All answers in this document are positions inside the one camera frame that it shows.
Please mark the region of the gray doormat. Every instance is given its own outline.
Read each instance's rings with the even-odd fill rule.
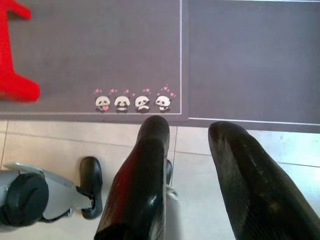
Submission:
[[[10,22],[14,65],[42,97],[2,102],[3,119],[132,123],[162,114],[173,125],[320,133],[319,2],[21,2],[33,19]],[[145,95],[149,112],[137,112],[148,111],[135,107]],[[130,97],[127,113],[117,113],[121,96]]]
[[[36,103],[2,101],[3,119],[188,120],[188,9],[182,0],[20,0],[9,21],[16,72]]]
[[[320,2],[189,1],[189,117],[320,133]]]

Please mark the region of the tile floor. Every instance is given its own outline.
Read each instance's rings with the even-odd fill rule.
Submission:
[[[0,121],[1,168],[24,162],[79,184],[79,161],[96,156],[103,169],[103,202],[113,177],[135,143],[139,125],[44,121]],[[169,158],[174,160],[172,186],[181,202],[183,240],[235,239],[210,156],[207,129],[170,127]],[[320,134],[250,131],[291,176],[320,216]],[[93,239],[99,220],[75,212],[52,224],[37,223],[2,240]]]

